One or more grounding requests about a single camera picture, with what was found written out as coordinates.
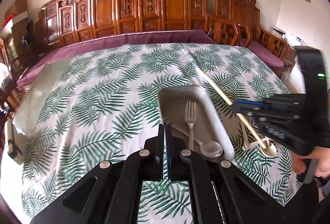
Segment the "person's right hand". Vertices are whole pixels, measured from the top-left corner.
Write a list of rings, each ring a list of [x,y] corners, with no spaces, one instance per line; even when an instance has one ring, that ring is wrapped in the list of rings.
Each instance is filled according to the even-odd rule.
[[[315,161],[314,175],[316,177],[327,178],[330,174],[330,149],[325,147],[315,147],[315,149],[307,156],[301,156],[294,152],[291,152],[291,166],[293,172],[296,174],[305,173],[308,169],[306,160],[310,160],[309,164]]]

